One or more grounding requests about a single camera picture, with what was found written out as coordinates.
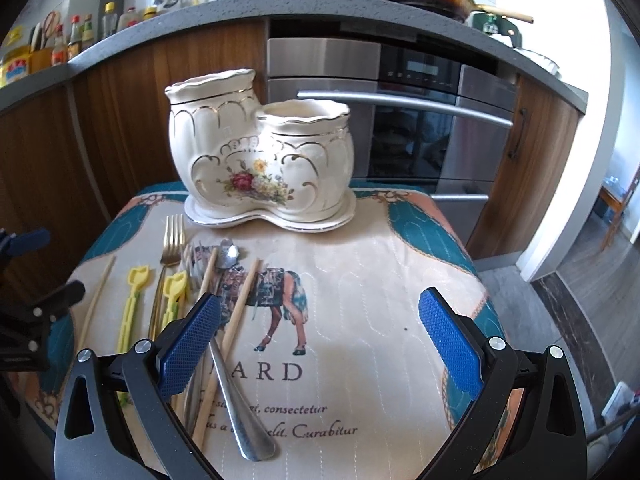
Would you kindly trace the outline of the green kettle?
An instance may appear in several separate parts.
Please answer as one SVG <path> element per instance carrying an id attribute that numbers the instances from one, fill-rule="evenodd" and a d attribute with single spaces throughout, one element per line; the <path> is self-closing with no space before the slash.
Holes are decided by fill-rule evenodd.
<path id="1" fill-rule="evenodd" d="M 518 26 L 503 16 L 487 12 L 474 12 L 471 15 L 471 26 L 511 48 L 519 49 L 522 46 L 523 40 Z"/>

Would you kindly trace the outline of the yellow plastic utensil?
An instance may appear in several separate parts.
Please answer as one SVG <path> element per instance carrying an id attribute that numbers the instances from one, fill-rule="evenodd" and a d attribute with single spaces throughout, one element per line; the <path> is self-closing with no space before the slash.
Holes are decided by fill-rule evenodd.
<path id="1" fill-rule="evenodd" d="M 164 330 L 165 327 L 174 322 L 180 313 L 181 299 L 186 293 L 186 288 L 189 285 L 188 272 L 186 270 L 177 272 L 165 278 L 163 284 L 163 296 L 167 299 L 167 306 L 165 312 L 160 321 L 160 329 Z"/>
<path id="2" fill-rule="evenodd" d="M 129 294 L 124 312 L 122 312 L 122 322 L 120 322 L 116 346 L 118 353 L 125 353 L 129 349 L 130 334 L 132 324 L 134 324 L 137 301 L 142 289 L 145 288 L 146 283 L 149 281 L 150 273 L 151 269 L 149 266 L 134 266 L 128 272 L 127 284 L 129 286 Z"/>

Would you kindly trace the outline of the stainless steel oven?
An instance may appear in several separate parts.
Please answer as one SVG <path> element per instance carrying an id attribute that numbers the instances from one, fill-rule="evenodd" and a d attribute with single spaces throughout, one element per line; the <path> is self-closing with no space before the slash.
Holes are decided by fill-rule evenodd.
<path id="1" fill-rule="evenodd" d="M 271 102 L 349 106 L 354 176 L 433 196 L 467 242 L 488 203 L 513 126 L 509 81 L 441 56 L 374 42 L 272 38 Z"/>

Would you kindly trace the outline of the silver metal spoon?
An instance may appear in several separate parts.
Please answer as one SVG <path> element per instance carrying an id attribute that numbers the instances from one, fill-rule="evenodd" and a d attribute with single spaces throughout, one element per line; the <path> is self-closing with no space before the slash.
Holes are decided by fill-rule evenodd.
<path id="1" fill-rule="evenodd" d="M 209 352 L 207 363 L 213 368 L 217 365 L 221 385 L 209 415 L 201 451 L 220 474 L 229 477 L 234 472 L 238 474 L 250 468 L 252 463 L 271 460 L 277 456 L 279 448 L 277 438 L 273 435 L 271 418 L 265 412 L 266 404 L 257 399 L 255 382 L 250 376 L 250 372 L 258 370 L 258 365 L 248 356 L 248 329 L 244 322 L 254 283 L 232 349 L 224 365 L 221 364 L 224 328 L 253 261 L 241 261 L 242 249 L 230 237 L 221 237 L 217 247 L 212 291 L 220 299 L 221 318 L 215 337 L 218 351 Z"/>

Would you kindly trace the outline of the white floral ceramic utensil holder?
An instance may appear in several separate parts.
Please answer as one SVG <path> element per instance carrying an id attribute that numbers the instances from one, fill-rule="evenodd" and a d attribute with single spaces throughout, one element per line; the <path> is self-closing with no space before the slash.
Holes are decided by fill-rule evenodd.
<path id="1" fill-rule="evenodd" d="M 331 100 L 262 104 L 251 68 L 165 89 L 168 142 L 188 191 L 186 215 L 222 229 L 265 220 L 301 233 L 352 221 L 356 195 L 350 110 Z"/>

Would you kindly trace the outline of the wooden cabinet door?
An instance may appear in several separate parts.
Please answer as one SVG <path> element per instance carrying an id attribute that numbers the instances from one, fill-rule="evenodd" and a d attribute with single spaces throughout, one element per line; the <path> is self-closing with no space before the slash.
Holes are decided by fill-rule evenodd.
<path id="1" fill-rule="evenodd" d="M 2 296 L 30 301 L 62 285 L 132 196 L 177 180 L 165 88 L 230 68 L 262 72 L 266 36 L 263 20 L 177 32 L 4 110 L 2 228 L 45 228 L 51 241 L 9 264 Z"/>

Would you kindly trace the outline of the quilted horse print mat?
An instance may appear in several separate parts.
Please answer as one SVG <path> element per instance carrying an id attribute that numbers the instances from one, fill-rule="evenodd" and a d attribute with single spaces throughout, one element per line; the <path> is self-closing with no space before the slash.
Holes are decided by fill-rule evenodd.
<path id="1" fill-rule="evenodd" d="M 188 222 L 194 255 L 230 237 L 242 262 L 262 260 L 246 306 L 248 356 L 257 399 L 266 404 L 279 454 L 224 479 L 416 479 L 462 417 L 470 398 L 449 378 L 420 323 L 418 301 L 436 287 L 486 336 L 504 336 L 488 292 L 450 227 L 426 195 L 357 188 L 355 217 L 322 234 L 251 221 L 230 232 Z M 180 183 L 134 196 L 71 278 L 87 296 L 52 327 L 51 368 L 21 374 L 32 452 L 52 465 L 52 443 L 75 339 L 96 284 L 117 255 L 85 342 L 116 350 L 134 266 L 152 269 L 131 341 L 146 334 L 165 219 L 183 211 Z"/>

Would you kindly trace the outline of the red cap sauce bottle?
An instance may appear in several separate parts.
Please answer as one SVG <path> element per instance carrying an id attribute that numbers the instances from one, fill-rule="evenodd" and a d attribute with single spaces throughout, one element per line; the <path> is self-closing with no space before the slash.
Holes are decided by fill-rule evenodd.
<path id="1" fill-rule="evenodd" d="M 81 52 L 82 45 L 82 27 L 80 24 L 80 16 L 73 15 L 70 20 L 70 40 L 67 44 L 67 59 L 70 61 Z"/>

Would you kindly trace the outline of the grey speckled countertop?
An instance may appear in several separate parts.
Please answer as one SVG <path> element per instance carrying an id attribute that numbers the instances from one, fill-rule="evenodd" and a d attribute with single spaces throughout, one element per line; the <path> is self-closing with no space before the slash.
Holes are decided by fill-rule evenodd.
<path id="1" fill-rule="evenodd" d="M 587 110 L 588 93 L 546 72 L 518 51 L 482 32 L 433 12 L 385 0 L 215 0 L 189 6 L 144 21 L 98 42 L 69 63 L 54 66 L 8 84 L 1 89 L 1 110 L 65 84 L 89 68 L 119 53 L 178 32 L 260 18 L 326 18 L 329 21 L 362 21 L 367 25 L 390 25 L 490 56 L 504 68 L 525 75 L 555 92 L 579 113 Z"/>

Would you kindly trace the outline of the gold metal fork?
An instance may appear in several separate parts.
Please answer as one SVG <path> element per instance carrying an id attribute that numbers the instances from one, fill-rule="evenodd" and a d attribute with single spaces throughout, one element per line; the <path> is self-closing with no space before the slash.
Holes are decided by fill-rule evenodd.
<path id="1" fill-rule="evenodd" d="M 155 339 L 160 326 L 160 305 L 162 304 L 162 289 L 168 269 L 178 266 L 182 258 L 184 247 L 183 214 L 171 214 L 166 217 L 163 236 L 163 249 L 160 255 L 160 277 L 157 279 L 152 311 L 150 316 L 148 338 Z"/>

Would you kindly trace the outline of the yellow labelled condiment jar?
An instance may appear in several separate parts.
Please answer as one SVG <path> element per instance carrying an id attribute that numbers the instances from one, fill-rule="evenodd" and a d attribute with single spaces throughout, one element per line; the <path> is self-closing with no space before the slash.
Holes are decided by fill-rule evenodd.
<path id="1" fill-rule="evenodd" d="M 29 75 L 30 47 L 27 44 L 6 52 L 1 62 L 2 87 Z"/>

